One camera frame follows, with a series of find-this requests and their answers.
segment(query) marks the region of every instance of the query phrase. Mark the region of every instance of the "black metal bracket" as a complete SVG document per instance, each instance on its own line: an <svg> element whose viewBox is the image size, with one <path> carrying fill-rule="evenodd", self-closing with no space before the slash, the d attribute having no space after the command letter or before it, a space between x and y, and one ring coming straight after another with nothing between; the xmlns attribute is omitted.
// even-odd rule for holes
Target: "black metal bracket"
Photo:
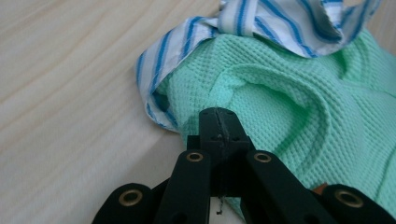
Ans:
<svg viewBox="0 0 396 224"><path fill-rule="evenodd" d="M93 224L208 223L211 196L240 197L247 223L396 223L357 189L306 189L276 155L256 150L233 111L208 108L199 120L169 179L114 190Z"/></svg>

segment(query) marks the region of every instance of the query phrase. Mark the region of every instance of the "green cloth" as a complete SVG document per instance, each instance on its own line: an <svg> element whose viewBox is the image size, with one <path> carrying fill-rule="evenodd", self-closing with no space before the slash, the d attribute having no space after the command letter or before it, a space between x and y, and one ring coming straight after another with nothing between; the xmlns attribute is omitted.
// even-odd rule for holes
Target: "green cloth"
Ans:
<svg viewBox="0 0 396 224"><path fill-rule="evenodd" d="M198 134L201 110L231 109L256 148L274 152L307 188L348 185L396 217L396 58L367 31L316 59L220 35L157 93L167 97L184 140Z"/></svg>

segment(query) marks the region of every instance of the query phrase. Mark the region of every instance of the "metal ring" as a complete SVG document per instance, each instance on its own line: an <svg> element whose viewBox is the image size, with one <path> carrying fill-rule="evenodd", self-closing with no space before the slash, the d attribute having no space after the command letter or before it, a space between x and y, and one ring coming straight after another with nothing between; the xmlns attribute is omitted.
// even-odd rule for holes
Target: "metal ring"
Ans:
<svg viewBox="0 0 396 224"><path fill-rule="evenodd" d="M203 158L204 158L204 156L198 152L192 152L192 153L189 153L189 155L187 155L188 161L201 161Z"/></svg>
<svg viewBox="0 0 396 224"><path fill-rule="evenodd" d="M259 152L259 153L256 153L256 155L254 155L254 159L256 161L260 161L260 162L269 162L269 161L271 161L272 158L268 154Z"/></svg>
<svg viewBox="0 0 396 224"><path fill-rule="evenodd" d="M135 194L136 198L132 199L132 200L128 200L125 197L128 194ZM129 190L125 190L121 196L119 197L119 202L120 204L122 204L123 206L133 206L138 204L143 198L143 194L142 191L138 190L138 189L129 189Z"/></svg>
<svg viewBox="0 0 396 224"><path fill-rule="evenodd" d="M352 193L350 191L347 191L344 189L338 189L334 194L335 194L335 198L338 201L348 205L349 207L360 208L364 204L363 200L360 197L356 196L354 193ZM343 197L344 195L352 197L353 201L345 199Z"/></svg>

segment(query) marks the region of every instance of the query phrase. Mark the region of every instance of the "blue and white striped fabric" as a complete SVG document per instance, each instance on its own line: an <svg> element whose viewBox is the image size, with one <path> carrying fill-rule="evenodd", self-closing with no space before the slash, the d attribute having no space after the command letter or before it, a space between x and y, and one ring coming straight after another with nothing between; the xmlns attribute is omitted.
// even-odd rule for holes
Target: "blue and white striped fabric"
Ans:
<svg viewBox="0 0 396 224"><path fill-rule="evenodd" d="M221 1L216 17L193 17L169 31L136 62L136 83L148 116L177 131L171 108L156 93L161 81L204 40L221 34L261 36L305 58L331 54L357 37L380 0L345 7L342 0Z"/></svg>

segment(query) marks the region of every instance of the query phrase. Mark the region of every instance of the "wooden table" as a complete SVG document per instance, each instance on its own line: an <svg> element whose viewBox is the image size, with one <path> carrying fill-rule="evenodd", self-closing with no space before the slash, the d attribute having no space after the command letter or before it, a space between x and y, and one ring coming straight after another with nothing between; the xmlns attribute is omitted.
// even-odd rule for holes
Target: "wooden table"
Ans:
<svg viewBox="0 0 396 224"><path fill-rule="evenodd" d="M0 223L90 223L126 183L154 187L183 150L145 115L139 54L218 1L0 3ZM396 2L370 24L396 52ZM241 223L230 208L211 223Z"/></svg>

